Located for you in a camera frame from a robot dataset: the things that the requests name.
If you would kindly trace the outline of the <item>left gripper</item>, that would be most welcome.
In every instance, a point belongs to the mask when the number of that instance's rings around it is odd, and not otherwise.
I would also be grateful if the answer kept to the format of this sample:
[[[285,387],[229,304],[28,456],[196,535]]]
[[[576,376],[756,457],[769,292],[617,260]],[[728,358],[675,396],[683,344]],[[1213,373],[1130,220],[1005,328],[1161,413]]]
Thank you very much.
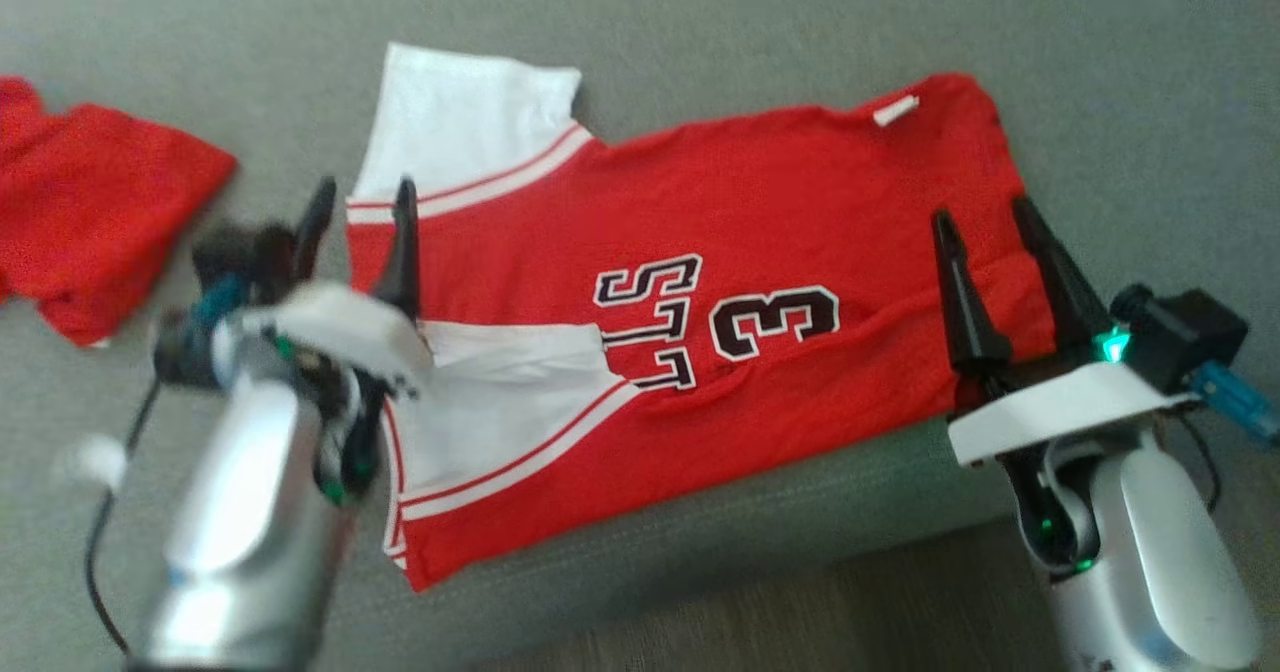
[[[334,177],[321,177],[294,227],[291,276],[311,279],[337,198]],[[339,283],[303,283],[282,303],[251,308],[241,330],[284,339],[337,369],[342,389],[342,431],[324,434],[314,466],[317,486],[333,503],[360,499],[375,476],[378,430],[387,399],[417,401],[433,372],[433,357],[419,335],[419,201],[411,177],[402,177],[393,207],[394,238],[372,294]]]

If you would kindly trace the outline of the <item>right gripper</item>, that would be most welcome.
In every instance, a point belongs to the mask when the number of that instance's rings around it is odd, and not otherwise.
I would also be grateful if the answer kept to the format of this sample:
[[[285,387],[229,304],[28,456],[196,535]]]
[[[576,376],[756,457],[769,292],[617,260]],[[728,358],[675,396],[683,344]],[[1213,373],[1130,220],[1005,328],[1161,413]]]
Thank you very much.
[[[1057,349],[1094,349],[1114,330],[1100,294],[1032,198],[1014,198],[1012,218],[1039,268]],[[1012,343],[988,315],[951,212],[936,210],[931,225],[948,361],[961,375],[947,422],[961,467],[1196,401],[1190,390],[1158,390],[1124,362],[1005,366]]]

